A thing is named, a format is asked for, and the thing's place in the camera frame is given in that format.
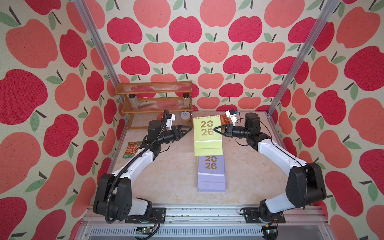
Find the yellow-green calendar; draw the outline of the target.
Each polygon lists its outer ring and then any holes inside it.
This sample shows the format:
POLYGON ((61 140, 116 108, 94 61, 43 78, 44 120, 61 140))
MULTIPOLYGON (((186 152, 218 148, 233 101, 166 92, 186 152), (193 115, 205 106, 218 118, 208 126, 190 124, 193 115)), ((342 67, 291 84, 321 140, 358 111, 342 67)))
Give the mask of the yellow-green calendar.
POLYGON ((196 117, 193 121, 195 156, 223 155, 222 135, 214 131, 221 125, 220 116, 196 117))

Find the purple calendar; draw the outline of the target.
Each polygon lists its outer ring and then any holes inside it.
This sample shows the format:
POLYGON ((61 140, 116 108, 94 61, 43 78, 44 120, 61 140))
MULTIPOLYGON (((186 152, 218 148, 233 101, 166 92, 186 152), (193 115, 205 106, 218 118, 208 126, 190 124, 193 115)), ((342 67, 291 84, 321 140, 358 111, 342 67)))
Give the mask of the purple calendar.
POLYGON ((227 190, 225 175, 198 175, 198 191, 224 193, 227 190))
POLYGON ((198 181, 223 183, 226 180, 225 158, 220 156, 198 157, 198 181))

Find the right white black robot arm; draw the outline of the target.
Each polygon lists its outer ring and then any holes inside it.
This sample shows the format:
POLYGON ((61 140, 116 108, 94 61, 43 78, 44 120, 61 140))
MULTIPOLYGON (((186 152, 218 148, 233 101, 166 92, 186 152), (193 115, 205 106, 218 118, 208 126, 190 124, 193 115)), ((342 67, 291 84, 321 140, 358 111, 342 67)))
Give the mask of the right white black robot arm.
POLYGON ((232 122, 215 127, 216 133, 227 138, 246 139, 248 146, 268 157, 288 176, 285 192, 260 202, 256 217, 262 223, 272 222, 277 215, 286 210, 303 208, 326 198, 321 167, 295 157, 275 143, 271 134, 263 133, 258 114, 247 113, 243 127, 236 124, 237 111, 226 111, 226 116, 232 122))

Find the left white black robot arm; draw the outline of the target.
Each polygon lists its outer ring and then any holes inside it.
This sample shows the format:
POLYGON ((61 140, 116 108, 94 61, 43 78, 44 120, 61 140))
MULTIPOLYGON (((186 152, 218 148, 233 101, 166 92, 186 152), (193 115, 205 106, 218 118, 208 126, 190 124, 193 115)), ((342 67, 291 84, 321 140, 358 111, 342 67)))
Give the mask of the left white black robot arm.
POLYGON ((163 144, 179 141, 192 127, 178 125, 166 130, 162 121, 149 122, 148 134, 144 137, 137 154, 119 171, 104 174, 99 179, 93 212, 105 217, 108 224, 129 216, 148 219, 152 212, 152 202, 134 198, 132 184, 141 172, 151 164, 162 151, 163 144))

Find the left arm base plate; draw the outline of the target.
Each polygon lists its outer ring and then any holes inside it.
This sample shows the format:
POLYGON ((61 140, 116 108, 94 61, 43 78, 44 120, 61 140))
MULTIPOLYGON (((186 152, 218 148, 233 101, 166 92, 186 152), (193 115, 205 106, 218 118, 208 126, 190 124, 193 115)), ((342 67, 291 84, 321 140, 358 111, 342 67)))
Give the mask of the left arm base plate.
POLYGON ((165 222, 166 208, 151 208, 142 216, 128 216, 125 220, 127 224, 154 224, 156 221, 160 224, 165 222))

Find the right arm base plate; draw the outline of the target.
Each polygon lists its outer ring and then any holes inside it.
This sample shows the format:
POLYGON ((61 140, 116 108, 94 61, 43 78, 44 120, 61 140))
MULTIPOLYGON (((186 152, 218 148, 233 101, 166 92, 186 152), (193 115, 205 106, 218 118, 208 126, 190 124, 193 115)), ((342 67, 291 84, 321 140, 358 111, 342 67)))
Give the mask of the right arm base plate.
POLYGON ((286 219, 282 212, 270 213, 264 207, 260 208, 241 208, 240 215, 242 215, 247 224, 284 224, 286 219))

